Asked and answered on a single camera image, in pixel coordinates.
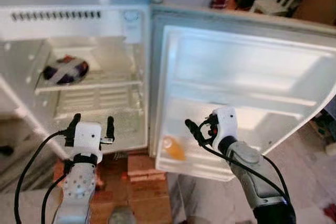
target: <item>white refrigerator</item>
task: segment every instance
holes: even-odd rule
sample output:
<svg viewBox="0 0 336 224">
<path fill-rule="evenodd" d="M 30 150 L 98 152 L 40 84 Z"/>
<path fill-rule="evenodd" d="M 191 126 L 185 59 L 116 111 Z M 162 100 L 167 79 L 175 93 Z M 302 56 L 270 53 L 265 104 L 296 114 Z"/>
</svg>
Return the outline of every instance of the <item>white refrigerator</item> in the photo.
<svg viewBox="0 0 336 224">
<path fill-rule="evenodd" d="M 17 115 L 47 136 L 75 113 L 115 119 L 104 153 L 148 147 L 167 172 L 230 180 L 184 125 L 236 108 L 239 140 L 268 153 L 336 94 L 336 29 L 299 20 L 150 0 L 0 0 L 0 87 Z M 64 55 L 89 64 L 70 85 L 44 80 Z M 186 160 L 172 158 L 172 136 Z M 67 156 L 64 140 L 51 143 Z"/>
</svg>

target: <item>tiled floor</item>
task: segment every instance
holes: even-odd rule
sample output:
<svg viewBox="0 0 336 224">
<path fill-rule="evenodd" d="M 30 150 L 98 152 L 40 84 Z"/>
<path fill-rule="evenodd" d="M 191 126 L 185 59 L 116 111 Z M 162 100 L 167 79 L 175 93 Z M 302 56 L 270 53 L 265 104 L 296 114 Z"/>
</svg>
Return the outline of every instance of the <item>tiled floor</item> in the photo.
<svg viewBox="0 0 336 224">
<path fill-rule="evenodd" d="M 297 214 L 298 224 L 330 223 L 322 208 L 336 202 L 336 156 L 326 156 L 323 141 L 309 124 L 302 127 L 267 155 L 281 170 Z M 199 216 L 210 223 L 256 223 L 239 181 L 222 183 L 170 175 L 171 205 L 175 223 Z M 176 197 L 176 183 L 183 202 Z M 175 206 L 184 205 L 184 209 Z"/>
</svg>

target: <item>gray robot arm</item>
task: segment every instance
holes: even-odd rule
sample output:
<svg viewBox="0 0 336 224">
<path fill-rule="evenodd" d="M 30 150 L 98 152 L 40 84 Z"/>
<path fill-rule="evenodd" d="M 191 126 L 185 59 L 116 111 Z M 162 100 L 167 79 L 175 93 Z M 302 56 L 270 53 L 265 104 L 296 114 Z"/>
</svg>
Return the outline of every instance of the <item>gray robot arm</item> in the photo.
<svg viewBox="0 0 336 224">
<path fill-rule="evenodd" d="M 251 148 L 245 142 L 237 140 L 237 119 L 234 107 L 225 106 L 213 111 L 200 126 L 197 126 L 191 120 L 186 120 L 185 124 L 200 146 L 210 151 L 209 148 L 205 147 L 209 144 L 212 146 L 212 153 L 221 153 L 223 158 L 231 160 L 227 162 L 240 181 L 258 224 L 296 223 L 295 213 L 289 199 L 286 200 L 269 183 L 242 168 L 241 165 L 248 167 L 276 186 L 281 186 L 272 166 L 260 152 Z M 208 133 L 211 137 L 208 139 L 204 139 L 201 133 L 201 127 L 205 124 L 210 124 L 211 130 Z"/>
</svg>

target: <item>black cable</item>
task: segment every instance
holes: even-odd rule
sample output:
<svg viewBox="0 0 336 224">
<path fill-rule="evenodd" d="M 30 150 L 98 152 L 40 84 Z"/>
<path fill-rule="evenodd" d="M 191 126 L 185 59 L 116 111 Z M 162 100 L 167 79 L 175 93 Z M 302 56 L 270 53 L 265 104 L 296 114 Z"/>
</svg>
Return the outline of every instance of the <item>black cable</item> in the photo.
<svg viewBox="0 0 336 224">
<path fill-rule="evenodd" d="M 206 147 L 205 145 L 201 145 L 201 147 L 203 147 L 204 149 L 206 149 L 208 152 L 218 156 L 218 157 L 221 157 L 223 159 L 225 159 L 226 161 L 234 164 L 234 165 L 237 165 L 239 166 L 240 168 L 252 173 L 253 175 L 257 176 L 258 178 L 260 178 L 261 180 L 265 181 L 268 185 L 270 185 L 271 187 L 273 187 L 278 193 L 280 193 L 280 195 L 285 199 L 287 205 L 289 206 L 289 208 L 291 209 L 291 211 L 293 212 L 294 216 L 295 216 L 295 211 L 294 211 L 294 207 L 293 205 L 291 204 L 290 202 L 290 199 L 289 197 L 287 197 L 287 195 L 276 185 L 274 184 L 272 181 L 270 181 L 268 178 L 264 177 L 263 175 L 261 175 L 260 173 L 254 171 L 253 169 L 247 167 L 246 165 L 243 165 L 241 164 L 240 162 L 230 158 L 230 157 L 227 157 L 227 156 L 224 156 L 208 147 Z"/>
<path fill-rule="evenodd" d="M 67 176 L 67 174 L 63 174 L 62 176 L 60 176 L 58 178 L 58 180 L 56 180 L 47 190 L 44 198 L 43 198 L 43 203 L 42 203 L 42 210 L 41 210 L 41 223 L 45 224 L 46 223 L 46 206 L 47 206 L 47 200 L 48 197 L 51 193 L 51 191 L 57 186 L 58 183 L 60 183 L 65 177 Z"/>
<path fill-rule="evenodd" d="M 274 170 L 277 172 L 279 178 L 280 178 L 280 181 L 281 181 L 281 184 L 282 184 L 282 187 L 284 188 L 283 190 L 285 191 L 285 194 L 287 195 L 288 199 L 290 200 L 290 197 L 289 197 L 289 192 L 288 192 L 288 189 L 287 189 L 287 185 L 285 183 L 285 180 L 283 179 L 283 176 L 279 170 L 279 168 L 276 166 L 275 163 L 273 163 L 272 160 L 270 160 L 268 157 L 266 156 L 263 156 L 264 159 L 266 159 L 270 164 L 271 166 L 273 166 Z"/>
<path fill-rule="evenodd" d="M 19 214 L 19 194 L 20 194 L 20 190 L 21 190 L 21 186 L 22 186 L 22 182 L 25 178 L 25 175 L 28 171 L 28 169 L 30 168 L 30 166 L 32 165 L 34 159 L 36 158 L 36 156 L 39 154 L 39 152 L 42 150 L 42 148 L 46 145 L 46 143 L 52 139 L 53 137 L 57 136 L 57 135 L 63 135 L 65 131 L 58 131 L 55 132 L 54 134 L 48 136 L 38 147 L 38 149 L 36 150 L 36 152 L 33 154 L 33 156 L 31 157 L 31 159 L 29 160 L 28 164 L 26 165 L 26 167 L 24 168 L 23 172 L 20 175 L 19 181 L 17 182 L 17 186 L 16 186 L 16 190 L 15 190 L 15 197 L 14 197 L 14 215 L 15 215 L 15 220 L 17 224 L 21 224 L 21 219 L 20 219 L 20 214 Z"/>
</svg>

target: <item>ventilation slot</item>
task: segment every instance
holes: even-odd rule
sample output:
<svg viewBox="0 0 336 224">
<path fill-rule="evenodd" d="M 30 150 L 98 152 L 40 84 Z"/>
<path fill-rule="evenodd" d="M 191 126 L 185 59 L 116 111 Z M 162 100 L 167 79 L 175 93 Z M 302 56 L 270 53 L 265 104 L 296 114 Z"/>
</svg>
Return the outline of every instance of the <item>ventilation slot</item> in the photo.
<svg viewBox="0 0 336 224">
<path fill-rule="evenodd" d="M 40 20 L 66 20 L 66 19 L 100 19 L 99 10 L 80 12 L 19 12 L 12 13 L 13 21 L 40 21 Z"/>
</svg>

